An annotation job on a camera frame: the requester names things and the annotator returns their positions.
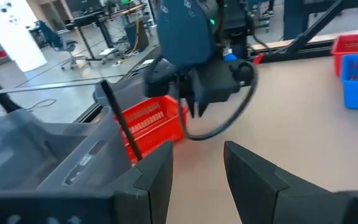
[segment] gray plastic tray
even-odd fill
[[[26,110],[0,118],[0,190],[95,188],[130,167],[108,107],[96,123],[43,123]]]
[[[141,78],[134,79],[134,82],[131,82],[130,85],[121,89],[115,88],[115,83],[109,83],[109,85],[114,91],[118,104],[123,111],[147,99],[143,93],[143,83]],[[106,95],[104,95],[100,85],[95,85],[93,98],[96,103],[100,103],[102,106],[109,105],[109,101],[106,98]]]

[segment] black rod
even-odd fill
[[[336,0],[326,13],[320,17],[308,30],[299,36],[286,48],[286,53],[293,54],[304,47],[309,40],[326,27],[343,9],[345,0]]]
[[[124,131],[125,135],[127,136],[127,139],[129,141],[129,144],[131,145],[132,150],[135,153],[137,161],[141,161],[143,159],[142,154],[140,153],[139,148],[137,147],[137,144],[135,142],[135,139],[132,135],[132,133],[129,131],[128,125],[125,122],[125,119],[122,115],[121,108],[118,105],[117,99],[114,96],[114,92],[110,88],[109,83],[106,80],[103,80],[100,82],[100,87],[102,88],[104,94],[106,95],[106,98],[109,101],[110,107],[113,110],[114,114],[116,114],[117,120],[119,125],[121,125],[122,130]]]

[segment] office chair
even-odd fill
[[[70,54],[70,58],[65,60],[60,66],[62,70],[66,70],[65,65],[67,64],[70,64],[70,68],[74,69],[78,60],[87,59],[86,56],[73,55],[76,44],[78,44],[76,40],[64,40],[57,33],[51,30],[51,28],[49,28],[44,21],[37,21],[36,24],[39,26],[39,29],[49,46],[53,47],[56,52],[68,52]]]

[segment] black cable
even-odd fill
[[[265,44],[265,42],[259,40],[259,38],[256,36],[256,34],[255,34],[256,28],[255,28],[254,18],[252,18],[252,16],[250,14],[248,14],[248,12],[246,10],[245,10],[245,13],[246,13],[246,24],[248,25],[249,33],[252,35],[252,37],[255,39],[255,41],[258,42],[258,44],[265,47],[265,49],[267,50],[267,52],[269,54],[273,54],[270,47],[268,47],[268,45]]]
[[[254,73],[254,79],[251,82],[250,89],[248,91],[247,96],[244,98],[244,100],[241,102],[239,107],[235,110],[235,112],[233,113],[233,115],[229,119],[227,119],[225,122],[223,122],[223,124],[221,124],[215,130],[213,130],[213,131],[211,131],[211,132],[209,132],[207,134],[201,134],[201,135],[189,134],[189,132],[186,129],[185,122],[183,120],[183,115],[181,113],[180,75],[177,74],[176,88],[177,88],[177,91],[178,91],[178,93],[177,93],[178,117],[179,117],[180,126],[181,126],[183,132],[185,133],[186,138],[188,138],[190,140],[194,140],[194,141],[203,141],[203,140],[210,139],[210,138],[215,137],[218,134],[222,133],[223,131],[225,131],[228,127],[230,127],[230,125],[233,122],[235,122],[235,120],[238,117],[240,117],[240,115],[242,114],[244,109],[247,107],[248,103],[251,101],[251,99],[252,99],[252,97],[253,97],[253,95],[254,95],[254,93],[256,91],[256,88],[257,88],[257,85],[258,85],[258,80],[259,80],[257,70],[255,69],[255,67],[250,62],[244,62],[240,66],[249,67],[251,69],[251,71]]]
[[[26,110],[31,112],[31,111],[33,111],[35,109],[38,109],[38,108],[48,107],[48,106],[51,106],[52,104],[56,103],[56,101],[57,101],[56,99],[42,100],[42,101],[36,103],[34,106],[32,106],[30,108],[27,108]]]

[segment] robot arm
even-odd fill
[[[182,125],[189,139],[201,141],[211,138],[226,130],[247,106],[257,86],[256,69],[245,60],[223,60],[222,0],[162,0],[157,9],[161,55],[144,75],[145,96],[166,95],[169,85],[174,83],[179,104],[180,98],[184,98],[192,117],[195,116],[195,105],[198,105],[198,116],[201,117],[210,103],[225,102],[231,94],[239,92],[240,87],[251,86],[233,116],[218,129],[194,136]],[[156,71],[163,58],[172,66],[166,71]]]

